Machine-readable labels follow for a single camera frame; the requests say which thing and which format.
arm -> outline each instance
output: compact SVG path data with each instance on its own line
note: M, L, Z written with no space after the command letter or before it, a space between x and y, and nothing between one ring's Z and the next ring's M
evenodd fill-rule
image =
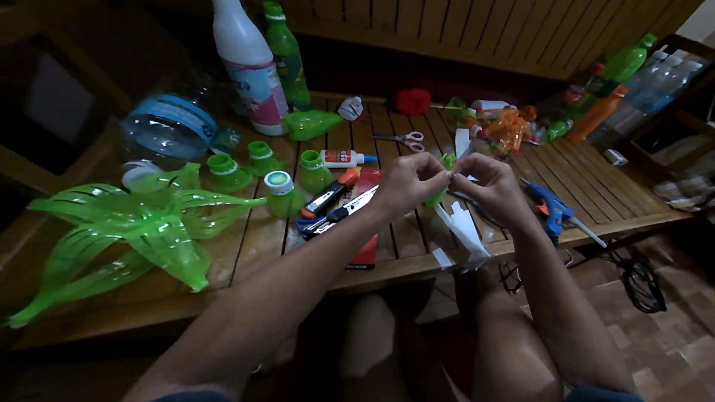
M459 172L478 177L481 185ZM564 380L635 392L620 351L530 211L511 167L472 154L457 161L454 173L451 187L477 200L510 230L534 326Z
M353 255L392 219L448 185L443 170L427 153L396 160L368 205L231 287L124 400L207 389L239 399L251 370L295 331ZM430 179L421 181L418 173Z

leg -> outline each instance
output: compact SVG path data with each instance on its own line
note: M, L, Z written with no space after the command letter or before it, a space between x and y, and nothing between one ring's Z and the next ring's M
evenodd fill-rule
M395 356L395 316L378 295L357 302L340 358L345 401L409 401Z
M457 304L477 335L473 401L562 401L556 364L531 319L481 268L455 275Z

red yarn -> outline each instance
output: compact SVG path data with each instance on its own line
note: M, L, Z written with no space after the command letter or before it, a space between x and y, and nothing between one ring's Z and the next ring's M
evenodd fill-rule
M395 108L402 114L423 114L430 103L430 93L421 88L404 89L395 94Z

wooden table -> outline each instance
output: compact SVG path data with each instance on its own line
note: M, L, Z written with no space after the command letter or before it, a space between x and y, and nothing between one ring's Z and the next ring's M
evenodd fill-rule
M314 97L313 101L320 109L335 110L341 97L325 94ZM390 161L408 151L395 142L373 140L370 137L373 130L396 134L416 130L425 135L422 143L428 152L434 155L454 152L455 121L441 109L407 117L366 98L365 113L367 118L362 121L340 124L325 136L301 143L287 137L262 136L246 124L230 123L242 133L237 159L248 161L246 145L261 139L268 141L283 158L288 172L299 176L300 166L296 160L306 149L352 148L379 157L379 162L363 166L388 170ZM540 147L525 144L522 154L514 156L510 164L517 176L550 188L576 211L576 217L605 239L690 217L662 203L587 144L574 146L562 139ZM342 171L334 170L335 176ZM262 197L265 194L262 181L254 180L236 195ZM494 258L508 259L513 254L508 232L490 226L479 218L472 205L452 195L446 195L443 203L448 212L454 202L472 212L483 242ZM6 267L0 276L0 312L9 315L30 300L39 286L49 250L68 228L58 219L48 219ZM561 235L563 247L590 241L577 229L566 229ZM254 208L221 235L202 241L213 257L208 272L210 285L202 292L191 293L186 285L164 271L153 269L122 288L45 312L21 330L23 333L13 349L65 343L194 317L229 287L302 243L293 219L275 219L264 207ZM378 263L374 270L345 272L332 285L332 292L360 292L437 275L441 269L430 252L438 247L456 264L463 263L467 257L434 211L420 206L380 233Z

white glue bottle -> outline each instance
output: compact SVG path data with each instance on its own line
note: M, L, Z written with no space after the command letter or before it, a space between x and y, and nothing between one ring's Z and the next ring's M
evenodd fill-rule
M320 151L325 167L355 167L365 162L374 162L378 157L358 154L352 149L324 149Z
M256 131L281 135L288 103L263 35L241 7L240 0L213 0L216 50L248 109Z

